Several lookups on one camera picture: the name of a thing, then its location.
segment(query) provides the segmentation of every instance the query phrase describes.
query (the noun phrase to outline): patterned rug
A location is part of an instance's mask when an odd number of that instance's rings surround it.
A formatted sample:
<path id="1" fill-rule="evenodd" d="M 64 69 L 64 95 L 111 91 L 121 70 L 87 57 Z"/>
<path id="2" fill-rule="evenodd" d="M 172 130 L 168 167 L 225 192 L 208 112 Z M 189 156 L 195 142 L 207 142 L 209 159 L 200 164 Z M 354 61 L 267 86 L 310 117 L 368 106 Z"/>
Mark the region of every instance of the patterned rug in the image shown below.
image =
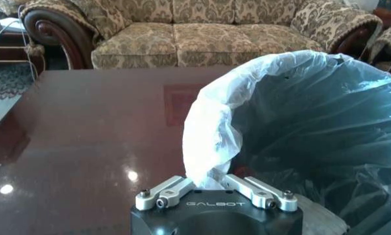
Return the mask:
<path id="1" fill-rule="evenodd" d="M 32 84 L 28 63 L 0 64 L 0 100 L 21 95 Z"/>

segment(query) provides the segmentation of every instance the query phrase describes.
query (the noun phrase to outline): trash bin liner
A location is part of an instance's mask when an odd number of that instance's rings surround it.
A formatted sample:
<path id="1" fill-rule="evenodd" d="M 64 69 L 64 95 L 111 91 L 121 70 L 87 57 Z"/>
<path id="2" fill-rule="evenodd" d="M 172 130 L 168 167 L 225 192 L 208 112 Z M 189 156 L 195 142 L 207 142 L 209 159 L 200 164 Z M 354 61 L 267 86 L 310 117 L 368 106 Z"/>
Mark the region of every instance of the trash bin liner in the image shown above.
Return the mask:
<path id="1" fill-rule="evenodd" d="M 183 161 L 201 188 L 220 188 L 237 162 L 320 203 L 350 234 L 391 235 L 391 75 L 310 50 L 251 60 L 200 90 Z"/>

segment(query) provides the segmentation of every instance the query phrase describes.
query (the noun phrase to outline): silver metal link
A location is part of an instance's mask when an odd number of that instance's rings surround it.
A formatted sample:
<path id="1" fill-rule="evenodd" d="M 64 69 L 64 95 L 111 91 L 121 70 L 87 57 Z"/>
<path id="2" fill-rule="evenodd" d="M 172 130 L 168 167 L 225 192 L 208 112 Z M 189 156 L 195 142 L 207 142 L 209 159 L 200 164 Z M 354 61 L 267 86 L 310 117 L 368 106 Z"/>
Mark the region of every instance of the silver metal link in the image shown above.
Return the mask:
<path id="1" fill-rule="evenodd" d="M 276 206 L 282 211 L 295 212 L 298 210 L 298 199 L 290 191 L 282 192 L 253 177 L 245 177 L 244 180 L 248 181 L 255 187 L 268 191 L 274 195 Z"/>
<path id="2" fill-rule="evenodd" d="M 181 176 L 172 176 L 168 180 L 160 183 L 156 187 L 149 190 L 149 193 L 139 193 L 136 196 L 136 208 L 140 211 L 149 210 L 153 208 L 160 192 L 183 180 Z"/>
<path id="3" fill-rule="evenodd" d="M 192 180 L 188 178 L 180 181 L 173 187 L 164 189 L 159 194 L 156 200 L 157 208 L 168 208 L 176 206 L 180 202 L 180 198 L 195 188 Z"/>
<path id="4" fill-rule="evenodd" d="M 223 178 L 221 185 L 225 189 L 236 190 L 244 197 L 247 197 L 253 206 L 271 209 L 275 207 L 275 199 L 269 192 L 252 186 L 247 181 L 237 176 L 228 174 Z"/>

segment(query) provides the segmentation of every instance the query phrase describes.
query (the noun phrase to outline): side table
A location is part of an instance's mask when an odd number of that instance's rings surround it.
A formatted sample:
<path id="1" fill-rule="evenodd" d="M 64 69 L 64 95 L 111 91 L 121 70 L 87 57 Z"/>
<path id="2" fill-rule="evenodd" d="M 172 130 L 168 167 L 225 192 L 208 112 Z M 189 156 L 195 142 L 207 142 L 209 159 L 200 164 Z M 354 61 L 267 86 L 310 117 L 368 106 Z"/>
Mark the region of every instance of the side table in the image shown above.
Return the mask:
<path id="1" fill-rule="evenodd" d="M 27 44 L 31 39 L 24 34 Z M 45 70 L 45 59 L 41 53 L 31 53 L 31 64 L 37 77 Z M 29 63 L 23 41 L 23 34 L 19 32 L 4 32 L 0 36 L 0 63 Z"/>

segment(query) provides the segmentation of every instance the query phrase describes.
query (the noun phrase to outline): floor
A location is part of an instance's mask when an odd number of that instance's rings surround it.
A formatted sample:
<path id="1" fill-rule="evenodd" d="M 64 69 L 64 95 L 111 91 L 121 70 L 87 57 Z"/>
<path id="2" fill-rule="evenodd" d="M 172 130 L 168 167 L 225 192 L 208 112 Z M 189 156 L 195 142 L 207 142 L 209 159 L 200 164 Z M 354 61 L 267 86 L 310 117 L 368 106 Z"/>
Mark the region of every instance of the floor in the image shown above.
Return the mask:
<path id="1" fill-rule="evenodd" d="M 65 70 L 67 61 L 56 47 L 47 48 L 48 70 Z M 0 65 L 0 120 L 32 85 L 29 66 L 24 64 Z"/>

